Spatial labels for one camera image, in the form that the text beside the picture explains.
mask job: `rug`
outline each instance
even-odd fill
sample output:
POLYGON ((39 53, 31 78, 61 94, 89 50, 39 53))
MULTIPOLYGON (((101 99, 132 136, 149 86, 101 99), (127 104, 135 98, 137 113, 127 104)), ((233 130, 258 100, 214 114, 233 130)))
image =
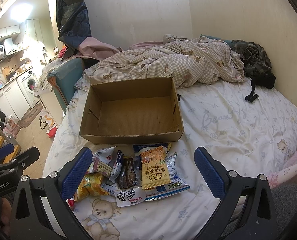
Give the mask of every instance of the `rug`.
POLYGON ((18 122, 18 125, 21 128, 28 127, 43 109, 44 108, 41 102, 36 104, 32 109, 28 109, 27 112, 23 115, 22 119, 18 122))

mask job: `ceiling light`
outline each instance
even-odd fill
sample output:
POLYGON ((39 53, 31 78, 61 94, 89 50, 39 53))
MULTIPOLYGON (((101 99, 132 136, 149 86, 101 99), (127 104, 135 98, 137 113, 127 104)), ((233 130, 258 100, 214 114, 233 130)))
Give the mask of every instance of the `ceiling light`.
POLYGON ((13 20, 18 21, 19 23, 22 23, 29 17, 32 9, 33 9, 33 6, 27 3, 16 5, 12 8, 10 17, 13 20))

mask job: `yellow snack bag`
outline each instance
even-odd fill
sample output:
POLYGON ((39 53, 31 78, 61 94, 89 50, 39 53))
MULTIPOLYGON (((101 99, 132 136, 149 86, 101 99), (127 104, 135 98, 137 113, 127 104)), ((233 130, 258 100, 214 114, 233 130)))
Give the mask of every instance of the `yellow snack bag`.
POLYGON ((104 176, 98 172, 86 174, 74 194, 74 201, 80 201, 88 195, 108 195, 105 190, 101 189, 103 177, 104 176))
POLYGON ((162 146, 141 153, 141 157, 143 189, 171 183, 162 146))

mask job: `washing machine door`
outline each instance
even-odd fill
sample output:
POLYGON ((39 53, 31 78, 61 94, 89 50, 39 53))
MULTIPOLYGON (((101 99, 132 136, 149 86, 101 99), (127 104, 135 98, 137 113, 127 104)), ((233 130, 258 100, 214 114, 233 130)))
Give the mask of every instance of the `washing machine door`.
POLYGON ((33 94, 34 92, 34 88, 37 86, 36 80, 34 79, 34 76, 30 76, 27 80, 26 80, 26 88, 27 91, 31 94, 33 94))

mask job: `blue gripper pad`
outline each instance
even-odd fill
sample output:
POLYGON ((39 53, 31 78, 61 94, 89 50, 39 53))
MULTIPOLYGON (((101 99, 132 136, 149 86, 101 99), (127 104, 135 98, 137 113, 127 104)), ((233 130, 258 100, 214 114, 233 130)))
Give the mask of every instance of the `blue gripper pad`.
POLYGON ((208 155, 208 157, 211 159, 213 163, 216 162, 210 156, 210 154, 204 149, 204 147, 199 147, 195 150, 194 162, 198 167, 200 173, 202 174, 205 182, 207 183, 207 186, 210 188, 210 191, 212 192, 213 196, 215 198, 223 200, 226 195, 226 183, 224 182, 221 175, 217 172, 215 167, 211 164, 210 160, 207 158, 206 155, 208 155))
POLYGON ((65 164, 59 172, 66 173, 67 176, 61 180, 61 198, 66 201, 74 196, 79 184, 81 183, 87 169, 92 163, 92 151, 89 148, 83 147, 76 157, 65 164))
POLYGON ((11 154, 13 151, 14 146, 11 143, 0 148, 0 160, 5 158, 7 155, 11 154))

